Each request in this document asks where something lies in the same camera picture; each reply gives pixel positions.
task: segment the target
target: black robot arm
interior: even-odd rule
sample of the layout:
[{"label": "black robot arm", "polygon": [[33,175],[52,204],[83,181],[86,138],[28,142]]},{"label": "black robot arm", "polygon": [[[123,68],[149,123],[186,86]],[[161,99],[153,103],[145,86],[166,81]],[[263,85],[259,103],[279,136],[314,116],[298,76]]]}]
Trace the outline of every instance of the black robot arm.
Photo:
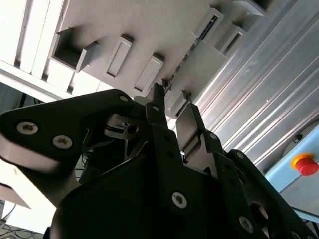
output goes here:
[{"label": "black robot arm", "polygon": [[[57,207],[45,239],[316,238],[195,105],[176,122],[178,141],[164,110],[155,84],[139,102],[109,90],[0,116],[1,159]],[[88,150],[100,172],[80,185],[74,167]]]}]

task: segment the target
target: corrugated metal panel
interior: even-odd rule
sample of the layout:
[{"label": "corrugated metal panel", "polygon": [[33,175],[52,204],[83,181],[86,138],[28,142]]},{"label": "corrugated metal panel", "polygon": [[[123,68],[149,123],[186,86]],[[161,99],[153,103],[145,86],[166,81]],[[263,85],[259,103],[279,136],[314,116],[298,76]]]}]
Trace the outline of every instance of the corrugated metal panel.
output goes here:
[{"label": "corrugated metal panel", "polygon": [[316,0],[276,5],[197,100],[225,150],[242,150],[262,170],[319,118],[318,19]]}]

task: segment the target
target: black cable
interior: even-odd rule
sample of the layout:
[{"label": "black cable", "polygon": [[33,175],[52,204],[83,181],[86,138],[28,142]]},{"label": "black cable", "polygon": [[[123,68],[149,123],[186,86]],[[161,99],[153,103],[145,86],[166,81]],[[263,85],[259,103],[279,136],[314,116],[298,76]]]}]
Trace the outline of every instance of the black cable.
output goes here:
[{"label": "black cable", "polygon": [[20,232],[26,232],[26,233],[30,233],[31,235],[28,236],[27,238],[24,238],[24,237],[21,237],[20,235],[17,234],[17,232],[15,232],[14,234],[16,234],[17,237],[21,238],[21,239],[29,239],[32,237],[32,232],[31,231],[28,231],[28,230],[25,230],[25,231],[20,231]]},{"label": "black cable", "polygon": [[24,106],[25,98],[26,98],[26,93],[23,93],[20,100],[19,108]]},{"label": "black cable", "polygon": [[5,220],[5,218],[6,218],[7,216],[9,216],[9,215],[13,212],[13,210],[15,209],[15,207],[16,207],[16,204],[14,205],[14,207],[12,208],[12,210],[11,210],[7,215],[5,215],[3,218],[1,218],[0,221]]},{"label": "black cable", "polygon": [[314,222],[311,222],[313,224],[313,227],[315,229],[315,232],[317,233],[317,237],[319,237],[319,228],[318,228],[318,225],[317,223],[314,223]]}]

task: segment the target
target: cable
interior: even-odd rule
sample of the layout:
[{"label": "cable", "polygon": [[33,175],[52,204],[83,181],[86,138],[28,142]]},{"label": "cable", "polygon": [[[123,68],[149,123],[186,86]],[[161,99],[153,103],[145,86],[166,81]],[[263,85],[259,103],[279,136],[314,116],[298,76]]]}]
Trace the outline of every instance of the cable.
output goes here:
[{"label": "cable", "polygon": [[16,204],[14,205],[14,207],[12,208],[12,210],[11,210],[7,215],[5,215],[3,218],[1,218],[0,222],[1,222],[2,220],[5,220],[6,217],[10,216],[10,214],[13,212],[13,210],[15,209],[15,207],[16,207]]},{"label": "cable", "polygon": [[319,228],[318,228],[317,223],[315,223],[315,222],[311,222],[311,223],[312,223],[312,225],[313,225],[313,227],[315,229],[315,232],[317,233],[317,237],[319,237]]}]

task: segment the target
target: rectangular slot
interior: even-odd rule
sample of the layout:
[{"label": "rectangular slot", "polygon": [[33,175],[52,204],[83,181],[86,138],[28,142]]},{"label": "rectangular slot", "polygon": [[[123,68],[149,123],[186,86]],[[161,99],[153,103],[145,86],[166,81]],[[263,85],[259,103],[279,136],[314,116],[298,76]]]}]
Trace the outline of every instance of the rectangular slot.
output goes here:
[{"label": "rectangular slot", "polygon": [[139,92],[145,92],[145,90],[147,90],[152,84],[162,65],[163,61],[161,60],[161,57],[153,55],[146,67],[143,69],[143,72],[141,73],[134,88]]},{"label": "rectangular slot", "polygon": [[214,15],[211,21],[209,22],[209,24],[207,25],[207,27],[205,28],[205,30],[200,35],[199,40],[203,40],[206,37],[209,30],[213,27],[213,25],[216,23],[217,20],[218,20],[218,17]]},{"label": "rectangular slot", "polygon": [[114,47],[114,51],[111,55],[110,65],[107,70],[107,74],[111,77],[116,77],[118,74],[131,46],[133,40],[128,37],[121,36],[119,41]]},{"label": "rectangular slot", "polygon": [[223,54],[224,55],[227,55],[228,52],[230,51],[230,49],[236,44],[236,42],[239,40],[239,38],[241,37],[242,35],[240,33],[237,33],[235,35],[235,37],[231,40],[231,42],[229,43],[229,45],[226,47],[226,49],[224,50]]},{"label": "rectangular slot", "polygon": [[212,36],[212,33],[216,30],[223,18],[224,15],[217,9],[212,7],[209,8],[204,18],[194,31],[194,34],[199,40],[206,42]]}]

